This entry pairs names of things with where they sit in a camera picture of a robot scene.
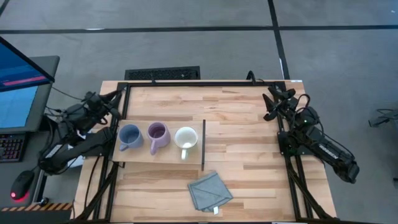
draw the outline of wire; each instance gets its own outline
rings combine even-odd
[[[110,160],[110,159],[108,159],[108,161],[110,161],[110,162],[112,162],[113,164],[117,165],[118,167],[120,167],[120,168],[124,169],[124,167],[123,167],[123,166],[121,166],[120,164],[117,164],[117,163],[115,163],[114,161],[112,161],[112,160]]]
[[[293,122],[290,124],[290,126],[289,126],[289,131],[290,130],[293,130],[293,128],[294,128],[294,123],[296,122],[296,115],[297,115],[297,113],[299,113],[299,111],[300,110],[304,110],[305,109],[305,107],[302,107],[302,108],[299,108],[298,110],[296,110],[295,112],[294,112],[294,114],[293,114]]]
[[[319,125],[321,126],[321,133],[322,133],[322,134],[321,134],[321,137],[319,138],[319,140],[316,141],[316,142],[313,142],[312,145],[321,142],[321,141],[325,138],[325,130],[323,129],[322,122],[321,122],[319,119],[318,119],[318,122],[319,122]]]
[[[91,170],[90,178],[88,179],[88,186],[87,186],[86,196],[85,196],[85,208],[87,207],[87,197],[88,197],[88,191],[90,190],[91,180],[93,178],[94,170],[95,170],[95,167],[97,166],[97,163],[98,163],[99,159],[100,159],[100,157],[97,156],[97,159],[95,160],[93,169]]]
[[[379,118],[386,118],[386,119],[393,119],[393,120],[398,119],[398,117],[396,117],[396,116],[398,116],[398,113],[395,116],[386,116],[388,114],[383,112],[383,111],[394,111],[392,109],[377,109],[376,111],[379,112],[380,114],[383,114],[383,116],[380,116]]]
[[[308,107],[309,106],[309,104],[310,104],[310,101],[311,101],[311,97],[310,97],[310,95],[308,95],[308,94],[301,94],[299,97],[298,97],[298,99],[297,99],[297,102],[300,102],[300,98],[302,97],[302,96],[305,96],[305,97],[307,97],[307,103],[305,104],[305,107]]]
[[[66,169],[64,169],[64,170],[61,171],[61,172],[54,173],[54,174],[55,174],[55,175],[63,174],[65,171],[67,171],[67,170],[72,166],[72,164],[77,160],[77,158],[78,158],[78,157],[76,157],[75,160],[73,160],[73,162],[72,162]]]
[[[51,110],[49,110],[49,112],[50,112],[50,114],[51,114],[52,116],[55,116],[55,114],[54,114]]]
[[[60,114],[53,114],[53,113],[51,113],[51,114],[44,113],[44,115],[46,115],[46,116],[51,116],[51,117],[56,117],[56,118],[62,117],[62,115],[60,115]]]
[[[52,141],[54,140],[54,131],[53,131],[51,122],[50,122],[49,118],[47,118],[46,120],[50,127],[50,134],[49,134],[49,136],[47,136],[47,140],[46,140],[46,143],[45,143],[43,149],[41,151],[39,151],[40,157],[42,157],[42,154],[49,149]]]
[[[49,111],[50,111],[50,113],[52,114],[52,112],[51,111],[55,111],[55,112],[57,112],[57,113],[61,113],[62,112],[62,110],[60,110],[60,109],[54,109],[54,108],[51,108],[51,107],[49,107],[49,106],[45,106],[47,109],[49,109]]]
[[[36,165],[35,167],[33,167],[30,171],[35,170],[38,167],[38,165]]]
[[[77,98],[77,97],[71,96],[71,95],[69,95],[68,93],[65,93],[65,92],[63,92],[63,91],[61,91],[61,90],[59,90],[59,89],[55,88],[54,86],[53,86],[53,87],[51,87],[51,88],[53,88],[55,91],[58,91],[58,92],[60,92],[60,93],[64,94],[65,96],[69,96],[70,98],[73,98],[73,99],[76,99],[76,100],[83,101],[83,100],[82,100],[82,99],[80,99],[80,98]]]
[[[67,115],[73,114],[74,112],[82,109],[87,104],[87,101],[90,100],[94,95],[95,95],[95,92],[93,94],[91,94],[91,96],[87,100],[85,100],[84,103],[81,104],[81,106],[79,106],[78,108],[76,108],[72,112],[68,112]]]
[[[75,219],[76,218],[76,216],[75,216],[75,199],[73,199],[73,201],[72,201],[72,212],[73,212],[73,219]]]

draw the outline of computer mouse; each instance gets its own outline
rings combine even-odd
[[[31,170],[25,170],[18,175],[11,187],[11,198],[19,200],[25,196],[33,181],[35,173]]]

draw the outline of blue mug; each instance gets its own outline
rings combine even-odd
[[[119,132],[120,151],[125,151],[128,148],[138,148],[144,144],[144,138],[137,126],[133,124],[125,125]]]

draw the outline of mug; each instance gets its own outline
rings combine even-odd
[[[120,151],[124,151],[127,148],[138,148],[144,143],[144,138],[138,127],[133,124],[127,124],[119,132],[120,139]]]
[[[183,127],[175,133],[174,141],[182,149],[181,159],[185,160],[188,156],[188,150],[197,144],[198,134],[191,127]]]
[[[154,155],[159,147],[164,147],[170,143],[170,132],[164,123],[155,122],[148,127],[148,138],[152,141],[150,154]]]

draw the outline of purple mug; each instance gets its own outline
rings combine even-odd
[[[154,155],[159,147],[164,147],[170,143],[170,132],[164,123],[155,122],[148,127],[148,138],[152,141],[150,154]]]

